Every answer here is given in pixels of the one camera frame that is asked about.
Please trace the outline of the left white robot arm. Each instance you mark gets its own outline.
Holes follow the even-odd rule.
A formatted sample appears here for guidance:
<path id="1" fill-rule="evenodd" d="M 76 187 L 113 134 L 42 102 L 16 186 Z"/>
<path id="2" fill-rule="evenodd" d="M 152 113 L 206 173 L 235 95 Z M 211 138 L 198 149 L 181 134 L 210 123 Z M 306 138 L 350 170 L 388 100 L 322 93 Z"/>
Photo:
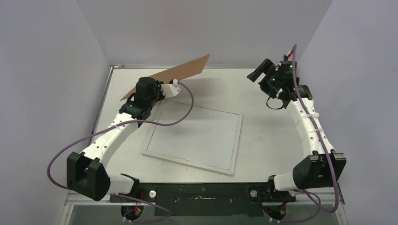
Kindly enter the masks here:
<path id="1" fill-rule="evenodd" d="M 126 138 L 151 115 L 154 105 L 166 97 L 161 89 L 163 84 L 151 77 L 139 78 L 136 91 L 105 132 L 81 152 L 72 152 L 67 157 L 67 188 L 95 201 L 109 193 L 111 177 L 106 166 Z"/>

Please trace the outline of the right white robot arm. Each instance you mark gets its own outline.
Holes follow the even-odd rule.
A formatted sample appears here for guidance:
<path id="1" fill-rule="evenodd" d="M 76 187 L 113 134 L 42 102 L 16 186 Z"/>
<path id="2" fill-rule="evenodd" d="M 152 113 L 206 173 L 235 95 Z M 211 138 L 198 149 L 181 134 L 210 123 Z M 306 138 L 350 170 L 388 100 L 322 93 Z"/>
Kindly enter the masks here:
<path id="1" fill-rule="evenodd" d="M 282 107 L 295 123 L 304 151 L 304 158 L 291 172 L 273 176 L 273 183 L 266 186 L 265 194 L 271 201 L 279 200 L 284 191 L 336 187 L 346 165 L 345 155 L 336 152 L 320 125 L 309 87 L 300 85 L 299 78 L 293 75 L 296 65 L 286 56 L 278 64 L 265 59 L 247 76 L 255 82 L 264 75 L 259 81 L 261 91 L 282 101 Z"/>

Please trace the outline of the brown backing board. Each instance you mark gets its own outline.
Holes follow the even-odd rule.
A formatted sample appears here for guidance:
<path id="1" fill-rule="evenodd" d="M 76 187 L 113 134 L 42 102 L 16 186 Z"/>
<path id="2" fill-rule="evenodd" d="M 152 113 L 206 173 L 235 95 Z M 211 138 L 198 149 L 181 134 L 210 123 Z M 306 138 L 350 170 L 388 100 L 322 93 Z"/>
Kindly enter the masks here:
<path id="1" fill-rule="evenodd" d="M 198 75 L 202 73 L 209 57 L 210 55 L 208 54 L 195 60 L 191 60 L 181 65 L 155 73 L 149 77 L 159 82 L 169 84 L 169 82 L 173 80 L 182 80 L 194 75 Z"/>

